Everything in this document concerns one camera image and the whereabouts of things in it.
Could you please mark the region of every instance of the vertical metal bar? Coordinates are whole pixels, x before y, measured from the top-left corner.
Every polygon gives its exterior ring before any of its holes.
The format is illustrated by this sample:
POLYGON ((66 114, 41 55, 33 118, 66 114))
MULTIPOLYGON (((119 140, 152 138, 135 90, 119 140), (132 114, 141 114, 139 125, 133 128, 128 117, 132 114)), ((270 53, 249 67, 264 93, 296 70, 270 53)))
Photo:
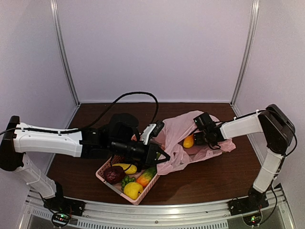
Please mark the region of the vertical metal bar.
POLYGON ((234 90, 234 94, 231 100, 231 105, 234 106, 236 103, 236 99, 238 97, 238 94, 240 92, 240 88, 244 79, 244 74, 247 68, 247 64, 250 58, 250 51, 254 40, 254 35, 256 31, 256 25, 258 20, 258 12, 259 12, 259 0, 253 0, 252 3, 252 11, 251 11, 251 18, 250 18, 250 25, 249 25, 249 31, 248 31, 248 37, 246 42, 246 47, 244 50, 244 56, 242 60, 242 65, 239 71, 238 80, 236 83, 236 87, 234 90))
POLYGON ((57 35, 57 42, 58 42, 58 47, 60 50, 60 56, 61 56, 61 62, 65 71, 65 75, 67 78, 68 86, 70 89, 70 92, 73 97, 73 101, 75 103, 75 106, 78 106, 80 104, 80 101, 78 99, 75 86, 73 83, 73 79, 71 76, 68 60, 67 60, 67 54, 65 50, 65 46, 63 43, 63 38, 62 38, 62 33, 61 33, 61 24, 59 20, 59 14, 58 14, 58 9, 57 9, 57 0, 51 0, 51 11, 52 11, 52 16, 53 16, 53 21, 55 25, 55 32, 57 35))

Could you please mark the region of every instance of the white backdrop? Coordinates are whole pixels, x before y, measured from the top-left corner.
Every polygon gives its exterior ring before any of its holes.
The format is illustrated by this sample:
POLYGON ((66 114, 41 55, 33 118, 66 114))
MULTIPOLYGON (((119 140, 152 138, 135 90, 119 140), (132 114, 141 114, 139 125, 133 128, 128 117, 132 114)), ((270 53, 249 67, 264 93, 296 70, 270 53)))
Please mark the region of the white backdrop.
MULTIPOLYGON (((242 114, 277 104, 296 127, 298 148, 284 163, 278 182, 298 229, 305 216, 305 11, 303 0, 261 0, 254 45, 237 107, 242 114)), ((266 155, 263 134, 255 143, 266 155)))
MULTIPOLYGON (((0 1, 0 132, 12 115, 65 127, 75 107, 56 43, 49 0, 0 1)), ((51 154, 31 154, 45 171, 51 154)), ((29 188, 0 169, 0 228, 14 229, 29 188)))
POLYGON ((142 90, 163 102, 229 102, 251 8, 250 0, 59 1, 80 101, 142 90))

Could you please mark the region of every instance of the plastic basket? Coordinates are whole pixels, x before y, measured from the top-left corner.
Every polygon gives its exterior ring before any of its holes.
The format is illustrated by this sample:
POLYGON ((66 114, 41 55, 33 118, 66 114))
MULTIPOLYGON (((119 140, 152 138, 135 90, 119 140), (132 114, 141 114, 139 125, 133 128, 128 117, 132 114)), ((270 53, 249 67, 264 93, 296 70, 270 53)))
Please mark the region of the plastic basket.
MULTIPOLYGON (((121 163, 123 161, 123 157, 120 156, 114 156, 112 164, 116 164, 116 163, 121 163)), ((129 198, 128 196, 126 196, 120 189, 121 184, 115 184, 115 185, 111 185, 109 184, 105 179, 104 179, 104 171, 110 167, 110 159, 99 169, 96 171, 95 175, 98 179, 100 179, 105 185, 107 185, 109 188, 111 188, 113 191, 115 191, 117 194, 119 194, 121 197, 125 198, 126 200, 128 200, 129 202, 131 202, 134 205, 139 205, 139 203, 144 199, 144 197, 146 196, 146 194, 149 192, 149 190, 153 187, 153 185, 157 182, 157 180, 159 179, 159 175, 155 175, 153 177, 153 179, 149 182, 148 186, 144 189, 144 191, 139 195, 139 197, 136 200, 133 200, 131 198, 129 198)), ((131 175, 132 177, 139 177, 142 174, 143 171, 141 171, 140 173, 136 173, 134 175, 131 175)))

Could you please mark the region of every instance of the pink bag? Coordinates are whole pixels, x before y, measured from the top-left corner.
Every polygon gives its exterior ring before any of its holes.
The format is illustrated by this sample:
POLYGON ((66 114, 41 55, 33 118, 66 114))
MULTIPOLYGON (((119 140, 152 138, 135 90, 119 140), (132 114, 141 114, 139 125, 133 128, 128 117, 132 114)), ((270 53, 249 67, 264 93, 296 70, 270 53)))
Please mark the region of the pink bag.
MULTIPOLYGON (((171 159, 157 165, 158 175, 183 170, 190 163, 204 161, 219 156, 223 152, 231 152, 236 148, 231 139, 220 142, 221 149, 217 150, 211 150, 209 146, 193 146, 189 149, 182 147, 183 140, 197 127, 193 119, 202 113, 192 111, 163 121, 165 126, 154 140, 164 146, 164 151, 171 156, 171 159)), ((212 115, 211 118, 213 121, 219 121, 212 115)))

